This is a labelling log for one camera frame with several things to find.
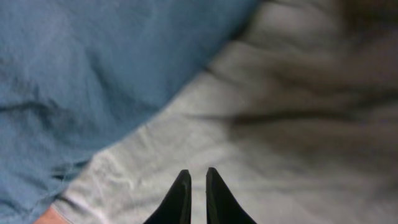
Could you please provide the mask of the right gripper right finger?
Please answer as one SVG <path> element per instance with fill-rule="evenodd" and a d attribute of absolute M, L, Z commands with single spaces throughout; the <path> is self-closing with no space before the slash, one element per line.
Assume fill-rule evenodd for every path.
<path fill-rule="evenodd" d="M 256 224 L 214 167 L 206 173 L 206 217 L 207 224 Z"/>

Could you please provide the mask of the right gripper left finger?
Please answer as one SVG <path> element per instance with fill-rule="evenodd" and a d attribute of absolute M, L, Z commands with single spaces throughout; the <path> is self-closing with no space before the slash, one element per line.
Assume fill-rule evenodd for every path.
<path fill-rule="evenodd" d="M 155 212 L 144 224 L 191 224 L 192 179 L 181 170 Z"/>

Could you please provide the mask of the blue denim shorts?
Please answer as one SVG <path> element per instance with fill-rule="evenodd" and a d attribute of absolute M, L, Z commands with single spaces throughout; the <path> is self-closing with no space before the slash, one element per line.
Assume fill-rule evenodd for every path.
<path fill-rule="evenodd" d="M 1 0 L 1 222 L 35 222 L 94 154 L 192 80 L 256 4 Z"/>

